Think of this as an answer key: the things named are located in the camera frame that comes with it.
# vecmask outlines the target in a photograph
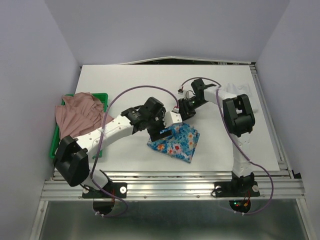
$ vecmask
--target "white table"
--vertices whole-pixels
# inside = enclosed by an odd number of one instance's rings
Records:
[[[122,91],[138,85],[155,85],[173,92],[181,83],[192,77],[207,77],[225,86],[249,84],[259,111],[255,113],[255,126],[251,133],[251,160],[263,165],[268,171],[279,171],[277,154],[267,128],[258,93],[248,65],[84,65],[76,93],[107,93],[110,102]],[[110,109],[113,117],[129,107],[142,105],[149,97],[160,100],[167,111],[175,105],[174,99],[166,92],[141,88],[126,93]],[[120,139],[108,146],[99,159],[97,169],[122,172],[202,172],[231,171],[233,167],[232,143],[224,129],[218,107],[206,103],[196,110],[196,115],[186,123],[194,125],[200,133],[191,163],[171,158],[150,149],[146,143],[147,131]]]

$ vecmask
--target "pink cloth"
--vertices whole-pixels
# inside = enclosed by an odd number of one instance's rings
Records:
[[[72,138],[92,132],[102,126],[104,104],[88,92],[74,96],[63,96],[65,105],[55,106],[55,120],[60,129],[60,139],[70,135]],[[107,116],[106,123],[112,121]]]

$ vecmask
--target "white wall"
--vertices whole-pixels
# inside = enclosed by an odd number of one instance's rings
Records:
[[[53,169],[54,106],[79,65],[43,0],[1,0],[0,33],[0,238],[21,240]]]
[[[266,101],[320,238],[320,1],[291,0],[257,61]]]
[[[256,61],[289,0],[45,0],[80,64]]]

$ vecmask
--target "green basket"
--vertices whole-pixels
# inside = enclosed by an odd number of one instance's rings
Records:
[[[93,96],[95,96],[97,99],[101,101],[101,103],[104,104],[104,112],[107,110],[108,106],[108,94],[106,93],[91,93]],[[65,101],[62,100],[61,105],[66,105]],[[53,139],[50,147],[50,158],[54,159],[55,158],[55,153],[56,150],[59,146],[60,143],[60,137],[59,137],[59,127],[58,124],[55,125],[55,130],[53,134]]]

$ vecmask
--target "floral cloth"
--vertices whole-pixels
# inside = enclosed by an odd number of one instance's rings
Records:
[[[190,163],[195,153],[200,133],[193,126],[186,123],[176,123],[170,126],[168,130],[172,131],[172,135],[154,142],[149,140],[147,145],[155,151]]]

